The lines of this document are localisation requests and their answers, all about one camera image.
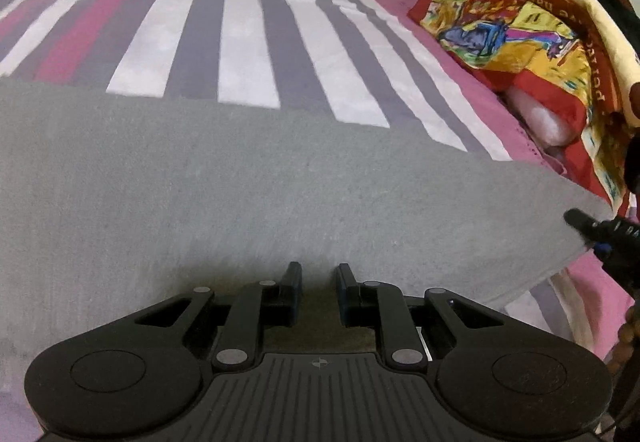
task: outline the striped bedsheet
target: striped bedsheet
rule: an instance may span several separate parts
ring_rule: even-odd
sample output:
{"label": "striped bedsheet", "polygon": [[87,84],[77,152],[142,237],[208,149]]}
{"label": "striped bedsheet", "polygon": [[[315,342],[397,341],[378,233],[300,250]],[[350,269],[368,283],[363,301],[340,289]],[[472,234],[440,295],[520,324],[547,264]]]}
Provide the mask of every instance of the striped bedsheet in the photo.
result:
{"label": "striped bedsheet", "polygon": [[[470,154],[548,167],[497,98],[401,7],[399,0],[0,0],[0,75],[295,108],[371,126],[418,122],[434,140]],[[584,288],[569,269],[504,312],[604,356],[617,312],[599,322]]]}

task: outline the crosshair symbol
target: crosshair symbol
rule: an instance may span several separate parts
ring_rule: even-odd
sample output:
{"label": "crosshair symbol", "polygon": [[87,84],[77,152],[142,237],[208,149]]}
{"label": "crosshair symbol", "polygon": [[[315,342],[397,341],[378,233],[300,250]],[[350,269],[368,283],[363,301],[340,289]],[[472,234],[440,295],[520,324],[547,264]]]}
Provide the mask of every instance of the crosshair symbol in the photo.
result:
{"label": "crosshair symbol", "polygon": [[318,357],[317,359],[314,359],[313,361],[311,361],[311,364],[314,365],[316,368],[322,368],[322,367],[328,365],[329,361],[327,361],[326,359]]}

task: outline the silver rivet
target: silver rivet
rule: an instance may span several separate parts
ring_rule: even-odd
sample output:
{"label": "silver rivet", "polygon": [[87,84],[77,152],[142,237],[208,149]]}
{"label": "silver rivet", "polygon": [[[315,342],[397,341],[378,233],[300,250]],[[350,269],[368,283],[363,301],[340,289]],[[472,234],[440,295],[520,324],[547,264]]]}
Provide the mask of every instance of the silver rivet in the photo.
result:
{"label": "silver rivet", "polygon": [[240,364],[241,362],[245,362],[248,358],[248,355],[244,350],[239,350],[238,348],[229,348],[227,350],[222,350],[218,352],[216,355],[216,359],[222,364]]}
{"label": "silver rivet", "polygon": [[391,358],[398,364],[417,364],[422,360],[422,354],[418,350],[402,348],[393,352]]}

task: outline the ribbed black plate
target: ribbed black plate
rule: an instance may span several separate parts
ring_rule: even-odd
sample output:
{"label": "ribbed black plate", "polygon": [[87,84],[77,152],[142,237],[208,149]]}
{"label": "ribbed black plate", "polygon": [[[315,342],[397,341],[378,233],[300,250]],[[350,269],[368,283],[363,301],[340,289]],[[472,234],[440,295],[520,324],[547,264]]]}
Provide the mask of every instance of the ribbed black plate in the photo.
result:
{"label": "ribbed black plate", "polygon": [[[186,415],[136,442],[495,442],[453,418],[418,375],[374,354],[266,354],[221,374]],[[594,442],[585,434],[572,442]],[[49,434],[42,442],[66,439]]]}

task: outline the pink bedsheet border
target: pink bedsheet border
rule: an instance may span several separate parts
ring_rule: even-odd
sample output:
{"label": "pink bedsheet border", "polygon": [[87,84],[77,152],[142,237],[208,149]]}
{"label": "pink bedsheet border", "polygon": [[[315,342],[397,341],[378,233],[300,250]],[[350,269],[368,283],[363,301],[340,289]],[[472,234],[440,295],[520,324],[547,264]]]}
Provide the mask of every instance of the pink bedsheet border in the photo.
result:
{"label": "pink bedsheet border", "polygon": [[[478,117],[500,138],[511,158],[554,168],[545,161],[518,120],[498,97],[460,68],[427,31],[409,19],[406,13],[415,0],[376,1],[410,29],[438,60],[446,74],[458,83]],[[624,321],[625,311],[633,305],[633,299],[602,270],[602,264],[592,252],[572,263],[568,273],[584,302],[594,338],[593,351],[603,359],[617,342],[618,328]]]}

